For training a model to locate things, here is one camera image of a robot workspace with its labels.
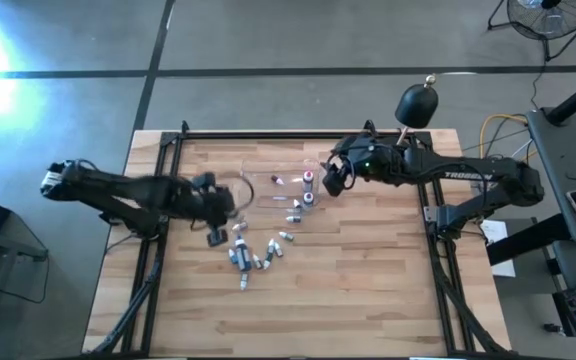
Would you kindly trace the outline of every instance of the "black metal frame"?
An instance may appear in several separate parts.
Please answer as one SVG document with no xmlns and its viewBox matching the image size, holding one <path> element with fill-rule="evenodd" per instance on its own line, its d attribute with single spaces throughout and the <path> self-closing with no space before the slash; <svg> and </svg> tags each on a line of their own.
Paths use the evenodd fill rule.
<svg viewBox="0 0 576 360">
<path fill-rule="evenodd" d="M 510 25 L 516 25 L 516 26 L 519 26 L 519 27 L 525 29 L 526 31 L 529 31 L 529 32 L 535 34 L 535 36 L 537 36 L 539 38 L 538 40 L 541 41 L 541 45 L 544 48 L 544 60 L 545 60 L 544 62 L 548 62 L 548 61 L 558 57 L 559 55 L 561 55 L 561 53 L 563 53 L 568 48 L 568 46 L 570 46 L 570 44 L 572 44 L 572 42 L 576 39 L 576 30 L 575 30 L 574 34 L 561 47 L 561 49 L 559 49 L 559 51 L 557 51 L 556 54 L 550 55 L 550 44 L 549 44 L 548 39 L 546 37 L 542 36 L 541 34 L 537 34 L 536 32 L 534 32 L 532 29 L 525 26 L 524 24 L 521 24 L 521 23 L 518 23 L 515 21 L 509 21 L 509 22 L 500 23 L 500 24 L 492 24 L 492 18 L 495 17 L 495 15 L 497 14 L 497 11 L 499 11 L 499 8 L 501 8 L 501 5 L 503 5 L 504 1 L 506 1 L 506 0 L 499 0 L 499 4 L 497 4 L 497 6 L 495 7 L 495 10 L 493 10 L 492 14 L 490 14 L 490 17 L 488 18 L 488 30 L 490 31 L 490 30 L 499 29 L 502 27 L 510 26 Z"/>
<path fill-rule="evenodd" d="M 325 132 L 301 132 L 301 131 L 287 131 L 287 132 L 190 132 L 188 131 L 188 125 L 184 121 L 182 125 L 181 132 L 164 132 L 161 135 L 159 153 L 157 155 L 157 165 L 155 167 L 155 174 L 163 173 L 163 164 L 166 157 L 166 151 L 170 145 L 174 144 L 174 154 L 171 166 L 170 174 L 176 175 L 179 170 L 180 158 L 182 144 L 184 140 L 213 140 L 213 139 L 330 139 L 336 140 L 343 136 L 356 134 L 356 132 L 348 133 L 342 131 L 325 131 Z M 378 137 L 387 136 L 399 136 L 399 132 L 380 132 Z M 427 149 L 433 148 L 432 138 L 429 132 L 416 132 L 406 135 L 408 140 L 412 144 L 421 144 Z M 435 195 L 436 205 L 444 204 L 443 192 L 441 189 L 441 183 L 439 179 L 435 179 L 432 182 L 432 189 Z M 420 201 L 420 212 L 423 213 L 424 207 L 430 205 L 428 200 L 428 192 L 425 185 L 418 185 L 419 190 L 419 201 Z M 455 337 L 452 330 L 452 321 L 450 318 L 448 302 L 446 297 L 446 291 L 450 290 L 453 299 L 458 299 L 462 306 L 465 306 L 464 291 L 461 283 L 461 277 L 459 274 L 459 266 L 457 263 L 457 257 L 455 254 L 455 246 L 452 240 L 446 240 L 446 261 L 448 265 L 449 279 L 445 275 L 445 271 L 441 266 L 441 259 L 437 251 L 437 238 L 434 237 L 432 231 L 432 224 L 428 223 L 425 219 L 424 227 L 426 229 L 426 238 L 428 242 L 428 252 L 433 267 L 433 278 L 435 281 L 435 290 L 437 296 L 437 306 L 439 308 L 439 317 L 442 325 L 442 331 L 444 334 L 444 341 L 446 346 L 446 358 L 461 358 L 461 359 L 508 359 L 508 360 L 544 360 L 547 358 L 540 357 L 527 357 L 520 356 L 513 353 L 481 353 L 477 352 L 475 348 L 475 343 L 473 339 L 473 331 L 466 325 L 465 315 L 460 313 L 460 327 L 461 333 L 464 340 L 465 350 L 458 350 L 455 344 Z M 139 258 L 137 260 L 137 266 L 135 269 L 135 279 L 133 282 L 133 291 L 131 295 L 131 301 L 129 308 L 122 316 L 120 324 L 115 327 L 115 330 L 111 333 L 113 336 L 114 343 L 106 343 L 102 348 L 101 346 L 97 348 L 98 351 L 92 353 L 85 353 L 75 357 L 60 358 L 60 359 L 143 359 L 149 358 L 150 344 L 152 338 L 152 332 L 155 321 L 155 312 L 157 307 L 157 296 L 159 291 L 159 282 L 162 275 L 163 261 L 166 250 L 167 234 L 168 233 L 168 222 L 166 226 L 163 227 L 160 237 L 157 238 L 157 252 L 155 255 L 155 262 L 150 275 L 144 282 L 146 260 L 148 257 L 148 249 L 150 247 L 150 242 L 143 241 L 139 251 Z M 445 282 L 450 282 L 451 288 L 445 288 Z M 139 350 L 132 350 L 133 337 L 134 337 L 134 321 L 135 315 L 139 310 L 140 306 L 143 305 L 146 297 L 150 297 L 147 305 L 147 311 L 145 314 L 145 325 L 144 332 L 141 339 L 141 345 Z M 122 321 L 126 323 L 125 326 L 119 327 Z M 119 338 L 123 338 L 123 343 L 120 352 L 112 352 Z"/>
</svg>

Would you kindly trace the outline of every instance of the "wooden table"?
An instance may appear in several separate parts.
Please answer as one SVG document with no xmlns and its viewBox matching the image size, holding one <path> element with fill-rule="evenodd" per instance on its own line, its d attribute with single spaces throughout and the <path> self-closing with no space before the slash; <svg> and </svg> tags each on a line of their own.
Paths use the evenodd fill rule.
<svg viewBox="0 0 576 360">
<path fill-rule="evenodd" d="M 438 153 L 461 154 L 455 130 L 431 133 Z M 135 133 L 126 175 L 153 173 L 160 135 Z M 186 140 L 180 175 L 214 171 L 219 179 L 240 171 L 243 159 L 325 160 L 333 145 L 330 140 Z M 467 181 L 443 180 L 442 186 L 447 203 L 472 196 Z M 253 251 L 261 257 L 275 238 L 285 255 L 267 271 L 253 270 L 244 292 L 225 245 L 208 248 L 204 231 L 191 232 L 189 222 L 171 221 L 150 355 L 444 355 L 417 188 L 358 180 L 340 197 L 321 201 L 299 225 L 287 224 L 285 215 L 247 215 L 245 239 Z M 294 243 L 279 239 L 280 230 L 294 233 Z M 109 243 L 126 234 L 113 228 Z M 125 310 L 138 248 L 137 241 L 124 243 L 105 257 L 84 350 L 99 344 Z M 468 305 L 509 349 L 483 241 L 464 234 L 457 256 Z M 459 322 L 451 310 L 460 344 Z"/>
</svg>

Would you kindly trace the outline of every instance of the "wooden tabletop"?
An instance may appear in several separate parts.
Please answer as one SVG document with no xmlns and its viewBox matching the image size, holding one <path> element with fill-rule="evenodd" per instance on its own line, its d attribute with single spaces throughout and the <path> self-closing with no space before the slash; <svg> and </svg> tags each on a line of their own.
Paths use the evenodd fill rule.
<svg viewBox="0 0 576 360">
<path fill-rule="evenodd" d="M 455 130 L 430 131 L 438 153 L 461 154 Z M 126 175 L 154 172 L 160 135 L 135 133 Z M 237 186 L 227 174 L 241 171 L 244 159 L 326 160 L 333 145 L 330 140 L 187 140 L 180 175 L 213 171 L 219 182 Z M 467 181 L 442 180 L 442 186 L 447 203 L 472 196 Z M 246 214 L 250 228 L 244 235 L 252 251 L 263 257 L 275 238 L 284 256 L 266 271 L 253 269 L 243 292 L 227 245 L 209 248 L 205 231 L 191 232 L 188 221 L 171 221 L 150 355 L 445 355 L 417 188 L 357 180 L 354 189 L 335 199 L 324 195 L 323 187 L 319 192 L 321 203 L 301 224 L 287 224 L 285 215 L 273 211 Z M 295 234 L 294 243 L 279 239 L 282 230 Z M 126 234 L 113 228 L 109 244 Z M 98 345 L 126 309 L 138 249 L 135 240 L 106 255 L 84 350 Z M 464 234 L 457 257 L 468 305 L 509 349 L 481 238 Z M 459 344 L 454 309 L 451 317 Z"/>
</svg>

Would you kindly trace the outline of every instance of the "concrete floor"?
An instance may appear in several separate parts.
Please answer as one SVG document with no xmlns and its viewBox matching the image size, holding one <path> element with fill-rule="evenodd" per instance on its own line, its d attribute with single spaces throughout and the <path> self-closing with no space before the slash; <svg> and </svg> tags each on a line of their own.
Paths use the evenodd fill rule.
<svg viewBox="0 0 576 360">
<path fill-rule="evenodd" d="M 0 71 L 146 70 L 164 4 L 0 0 Z M 539 43 L 512 29 L 485 31 L 494 5 L 472 0 L 178 0 L 160 68 L 541 65 Z M 576 42 L 552 64 L 576 65 Z M 462 147 L 475 145 L 486 116 L 531 109 L 535 76 L 440 75 L 440 106 L 430 127 L 456 128 Z M 365 119 L 392 128 L 399 126 L 393 112 L 401 93 L 423 78 L 161 78 L 144 128 L 177 129 L 182 120 L 193 129 L 358 128 Z M 81 349 L 108 226 L 81 204 L 44 200 L 39 184 L 46 166 L 62 159 L 87 158 L 121 172 L 144 81 L 0 80 L 0 204 L 20 214 L 51 257 L 44 303 L 0 298 L 0 359 L 67 356 Z M 538 88 L 539 105 L 556 105 L 576 90 L 576 73 L 545 74 Z M 501 134 L 518 126 L 508 124 Z M 527 140 L 527 133 L 505 139 L 492 153 L 510 155 Z M 477 155 L 474 149 L 466 153 Z M 531 160 L 542 169 L 538 157 Z M 546 188 L 548 195 L 538 206 L 503 209 L 495 216 L 550 216 L 557 206 Z M 11 274 L 11 289 L 40 297 L 41 266 L 20 264 L 23 269 Z M 514 350 L 576 358 L 576 339 L 539 329 L 555 321 L 549 297 L 531 289 L 503 289 Z"/>
</svg>

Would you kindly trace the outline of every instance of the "electric fan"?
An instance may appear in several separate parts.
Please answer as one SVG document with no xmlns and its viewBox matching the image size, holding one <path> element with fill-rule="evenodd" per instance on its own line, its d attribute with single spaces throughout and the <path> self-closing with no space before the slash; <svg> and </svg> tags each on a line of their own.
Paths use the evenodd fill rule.
<svg viewBox="0 0 576 360">
<path fill-rule="evenodd" d="M 491 24 L 504 1 L 507 1 L 508 22 Z M 546 61 L 566 50 L 576 38 L 576 0 L 501 0 L 488 19 L 488 30 L 512 26 L 521 35 L 540 40 Z M 575 33 L 554 55 L 550 55 L 549 40 Z"/>
</svg>

